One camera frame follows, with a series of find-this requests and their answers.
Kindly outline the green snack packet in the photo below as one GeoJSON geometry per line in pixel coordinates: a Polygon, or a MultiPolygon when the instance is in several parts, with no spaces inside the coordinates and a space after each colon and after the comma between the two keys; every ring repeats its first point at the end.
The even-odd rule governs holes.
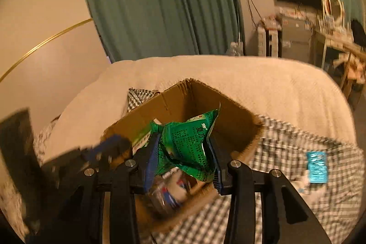
{"type": "Polygon", "coordinates": [[[155,175],[162,175],[178,167],[199,181],[212,181],[215,166],[208,148],[210,136],[219,115],[219,109],[195,116],[183,123],[151,123],[151,132],[160,135],[157,146],[155,175]]]}

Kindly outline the white lace sock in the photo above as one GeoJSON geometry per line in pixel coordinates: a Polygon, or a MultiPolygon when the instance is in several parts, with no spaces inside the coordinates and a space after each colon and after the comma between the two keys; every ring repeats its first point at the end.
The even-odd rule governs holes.
{"type": "Polygon", "coordinates": [[[317,203],[325,195],[327,188],[326,184],[310,183],[308,172],[292,180],[291,184],[309,206],[317,203]]]}

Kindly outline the clear plastic bottle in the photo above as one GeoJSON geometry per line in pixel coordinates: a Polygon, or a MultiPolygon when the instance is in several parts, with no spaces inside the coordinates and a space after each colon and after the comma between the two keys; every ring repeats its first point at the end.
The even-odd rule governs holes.
{"type": "Polygon", "coordinates": [[[192,195],[197,180],[178,167],[154,179],[148,192],[152,206],[160,215],[172,215],[192,195]]]}

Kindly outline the grey checkered blanket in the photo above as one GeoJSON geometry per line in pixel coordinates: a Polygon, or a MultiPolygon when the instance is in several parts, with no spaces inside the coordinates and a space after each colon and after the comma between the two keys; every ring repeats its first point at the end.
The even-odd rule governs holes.
{"type": "Polygon", "coordinates": [[[361,203],[363,155],[253,115],[198,81],[128,91],[132,151],[112,185],[125,243],[178,222],[184,241],[342,243],[361,203]]]}

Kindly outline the blue foil packet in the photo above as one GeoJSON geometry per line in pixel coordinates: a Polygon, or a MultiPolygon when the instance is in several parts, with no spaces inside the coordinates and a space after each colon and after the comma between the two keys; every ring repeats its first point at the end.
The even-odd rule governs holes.
{"type": "Polygon", "coordinates": [[[313,184],[325,184],[328,182],[328,166],[326,153],[320,151],[307,152],[308,179],[313,184]]]}

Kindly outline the brown cardboard box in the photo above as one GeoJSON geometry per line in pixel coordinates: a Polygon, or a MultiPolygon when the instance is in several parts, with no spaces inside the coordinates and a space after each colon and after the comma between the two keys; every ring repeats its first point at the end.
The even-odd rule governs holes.
{"type": "Polygon", "coordinates": [[[196,214],[218,195],[231,193],[228,164],[248,164],[264,129],[258,116],[218,90],[195,79],[185,79],[132,109],[104,131],[102,140],[120,135],[136,144],[147,129],[157,129],[168,143],[157,173],[175,166],[195,177],[200,188],[189,194],[171,215],[160,215],[137,196],[137,224],[145,235],[165,233],[196,214]]]}

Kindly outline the cream bed cover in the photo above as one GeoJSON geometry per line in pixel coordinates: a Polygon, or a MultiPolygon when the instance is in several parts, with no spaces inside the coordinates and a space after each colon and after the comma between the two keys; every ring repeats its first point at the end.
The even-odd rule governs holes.
{"type": "Polygon", "coordinates": [[[281,169],[292,181],[305,174],[307,152],[326,153],[326,193],[311,205],[333,243],[355,227],[361,208],[364,158],[354,118],[337,84],[302,62],[259,57],[176,56],[119,61],[82,90],[33,141],[40,163],[97,142],[137,102],[184,79],[197,79],[241,104],[264,122],[252,161],[256,170],[281,169]]]}

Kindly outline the white dressing table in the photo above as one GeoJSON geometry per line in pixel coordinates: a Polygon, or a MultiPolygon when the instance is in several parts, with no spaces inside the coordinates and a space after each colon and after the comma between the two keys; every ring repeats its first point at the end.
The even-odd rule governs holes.
{"type": "Polygon", "coordinates": [[[355,43],[337,38],[334,35],[322,33],[320,32],[320,30],[314,29],[310,42],[310,58],[313,65],[321,68],[323,71],[325,70],[324,64],[328,48],[343,51],[344,53],[348,54],[346,66],[344,68],[344,74],[341,79],[340,88],[341,90],[344,90],[344,88],[352,87],[352,84],[349,84],[348,82],[346,83],[347,72],[350,67],[350,61],[352,56],[359,58],[361,61],[365,61],[365,52],[362,51],[362,47],[355,43]]]}

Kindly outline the grey storage boxes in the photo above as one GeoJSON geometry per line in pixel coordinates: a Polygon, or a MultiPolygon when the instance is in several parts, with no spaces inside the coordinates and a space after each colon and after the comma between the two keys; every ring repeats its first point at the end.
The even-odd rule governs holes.
{"type": "Polygon", "coordinates": [[[280,15],[282,57],[310,62],[311,24],[305,19],[280,15]]]}

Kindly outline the black backpack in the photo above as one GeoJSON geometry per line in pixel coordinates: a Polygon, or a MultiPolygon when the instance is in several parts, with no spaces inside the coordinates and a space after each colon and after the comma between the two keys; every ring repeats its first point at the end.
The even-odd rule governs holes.
{"type": "Polygon", "coordinates": [[[354,43],[365,48],[366,47],[366,34],[362,24],[357,19],[351,20],[351,29],[354,37],[354,43]]]}

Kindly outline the round vanity mirror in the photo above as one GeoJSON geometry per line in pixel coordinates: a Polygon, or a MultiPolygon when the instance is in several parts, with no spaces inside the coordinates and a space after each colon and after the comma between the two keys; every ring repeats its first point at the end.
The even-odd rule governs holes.
{"type": "Polygon", "coordinates": [[[323,0],[324,16],[331,16],[336,27],[343,27],[345,23],[345,9],[341,0],[323,0]]]}

